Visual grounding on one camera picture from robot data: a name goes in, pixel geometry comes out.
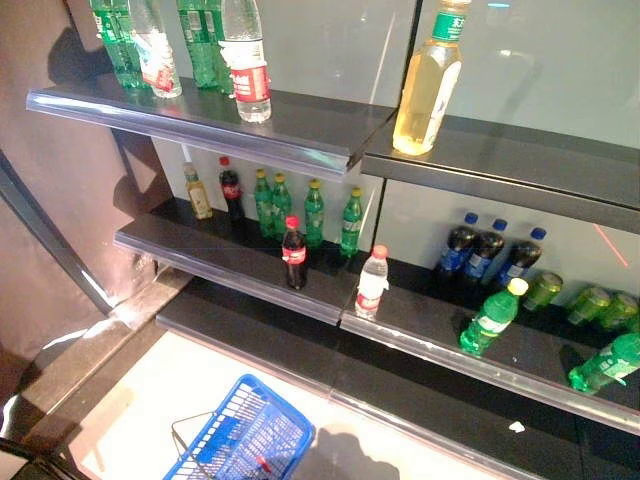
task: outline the red bottle cap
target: red bottle cap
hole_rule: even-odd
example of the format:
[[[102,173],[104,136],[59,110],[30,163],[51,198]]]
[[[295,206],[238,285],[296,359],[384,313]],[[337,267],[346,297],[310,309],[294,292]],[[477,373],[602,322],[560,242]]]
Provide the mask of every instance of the red bottle cap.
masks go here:
[[[300,220],[296,215],[287,215],[284,224],[287,226],[287,228],[297,229],[300,226]]]
[[[384,245],[376,245],[373,247],[373,257],[378,259],[387,258],[389,256],[389,249]]]

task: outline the green label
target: green label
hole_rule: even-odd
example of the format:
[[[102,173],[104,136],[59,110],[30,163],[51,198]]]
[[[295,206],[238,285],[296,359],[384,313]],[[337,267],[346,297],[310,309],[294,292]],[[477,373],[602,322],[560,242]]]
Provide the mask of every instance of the green label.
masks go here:
[[[444,42],[457,42],[460,39],[466,15],[438,12],[431,37]]]

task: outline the water bottle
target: water bottle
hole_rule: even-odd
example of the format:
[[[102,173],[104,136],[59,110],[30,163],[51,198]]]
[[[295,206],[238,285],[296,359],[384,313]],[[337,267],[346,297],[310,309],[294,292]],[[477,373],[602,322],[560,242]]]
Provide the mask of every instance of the water bottle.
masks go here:
[[[140,54],[142,79],[161,98],[182,94],[173,50],[152,0],[129,0],[132,38]]]
[[[376,245],[362,268],[358,296],[356,297],[356,313],[361,317],[374,318],[380,306],[382,293],[389,289],[387,281],[388,255],[387,247]]]
[[[222,56],[231,69],[240,118],[264,122],[271,117],[267,62],[255,0],[222,0]]]

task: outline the coca-cola bottle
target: coca-cola bottle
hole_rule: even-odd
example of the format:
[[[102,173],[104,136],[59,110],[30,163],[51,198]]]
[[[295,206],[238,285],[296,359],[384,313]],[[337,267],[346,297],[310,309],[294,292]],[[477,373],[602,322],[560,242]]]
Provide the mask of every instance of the coca-cola bottle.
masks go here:
[[[304,235],[298,231],[300,220],[289,215],[285,220],[287,231],[282,239],[282,260],[287,273],[287,285],[300,290],[307,283],[307,247]]]

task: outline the red label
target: red label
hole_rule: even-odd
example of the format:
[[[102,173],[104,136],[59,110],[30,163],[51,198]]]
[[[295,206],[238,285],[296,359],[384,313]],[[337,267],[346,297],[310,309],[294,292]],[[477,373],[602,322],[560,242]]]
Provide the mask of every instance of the red label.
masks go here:
[[[307,258],[307,248],[303,247],[298,250],[289,250],[282,247],[282,259],[289,265],[300,265]]]
[[[378,305],[380,305],[380,297],[378,298],[367,298],[361,293],[358,294],[357,298],[358,305],[363,310],[369,310],[373,312],[378,309]]]
[[[224,198],[228,198],[229,200],[238,198],[240,196],[240,185],[223,185],[222,194]]]
[[[231,70],[231,77],[236,99],[240,102],[261,102],[271,96],[266,65]]]

